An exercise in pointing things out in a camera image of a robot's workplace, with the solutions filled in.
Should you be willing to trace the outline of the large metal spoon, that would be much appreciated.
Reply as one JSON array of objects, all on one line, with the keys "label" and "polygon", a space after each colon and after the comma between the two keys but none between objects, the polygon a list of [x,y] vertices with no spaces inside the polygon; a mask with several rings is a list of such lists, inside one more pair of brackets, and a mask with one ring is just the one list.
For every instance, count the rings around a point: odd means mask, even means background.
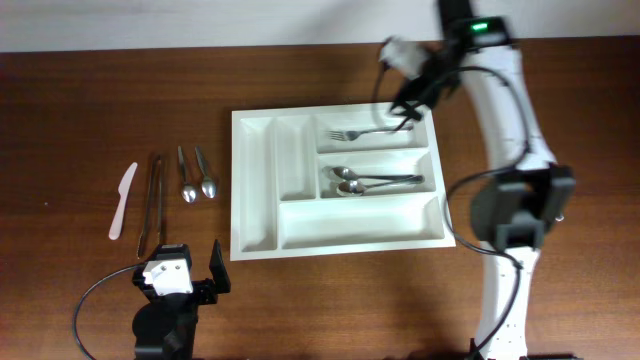
[{"label": "large metal spoon", "polygon": [[409,179],[417,179],[418,181],[423,181],[424,177],[422,175],[362,175],[356,173],[354,170],[344,166],[336,166],[329,169],[329,174],[335,178],[339,178],[342,180],[360,180],[360,179],[374,179],[374,180],[389,180],[389,181],[399,181],[399,180],[409,180]]},{"label": "large metal spoon", "polygon": [[362,196],[367,191],[386,187],[386,186],[398,186],[398,185],[413,185],[420,184],[424,181],[424,177],[422,175],[410,176],[408,178],[398,179],[398,180],[388,180],[385,182],[379,182],[375,184],[366,185],[360,180],[348,180],[343,181],[338,184],[336,187],[336,192],[338,195],[343,197],[351,197],[351,196]]}]

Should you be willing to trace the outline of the metal fork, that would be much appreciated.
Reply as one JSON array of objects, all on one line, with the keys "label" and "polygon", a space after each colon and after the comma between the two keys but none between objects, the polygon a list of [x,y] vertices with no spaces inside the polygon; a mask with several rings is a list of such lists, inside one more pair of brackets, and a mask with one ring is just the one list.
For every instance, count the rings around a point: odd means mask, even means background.
[{"label": "metal fork", "polygon": [[412,131],[413,125],[405,126],[402,128],[396,127],[381,127],[366,130],[328,130],[326,136],[335,141],[351,142],[357,140],[362,135],[368,134],[393,134],[402,131]]}]

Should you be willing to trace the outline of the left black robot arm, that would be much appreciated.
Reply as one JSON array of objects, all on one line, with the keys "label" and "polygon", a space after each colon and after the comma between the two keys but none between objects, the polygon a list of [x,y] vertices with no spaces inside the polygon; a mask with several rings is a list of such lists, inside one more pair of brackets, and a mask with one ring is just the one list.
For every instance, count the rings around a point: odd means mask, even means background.
[{"label": "left black robot arm", "polygon": [[198,310],[230,292],[231,281],[219,241],[213,245],[209,278],[192,279],[191,267],[188,245],[159,245],[134,271],[132,283],[148,300],[132,321],[137,359],[193,357]]}]

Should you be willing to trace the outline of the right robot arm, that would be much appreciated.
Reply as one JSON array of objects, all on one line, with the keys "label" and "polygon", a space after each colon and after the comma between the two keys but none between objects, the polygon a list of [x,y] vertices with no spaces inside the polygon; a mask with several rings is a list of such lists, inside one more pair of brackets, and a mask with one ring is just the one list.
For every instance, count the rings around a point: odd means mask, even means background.
[{"label": "right robot arm", "polygon": [[562,219],[576,180],[546,144],[526,88],[522,54],[501,16],[474,13],[469,0],[437,4],[441,49],[388,39],[382,63],[406,79],[391,114],[422,120],[443,92],[464,87],[475,107],[489,168],[456,181],[486,183],[471,202],[478,242],[457,241],[484,262],[481,320],[470,340],[470,359],[527,359],[526,317],[532,276],[545,236]]}]

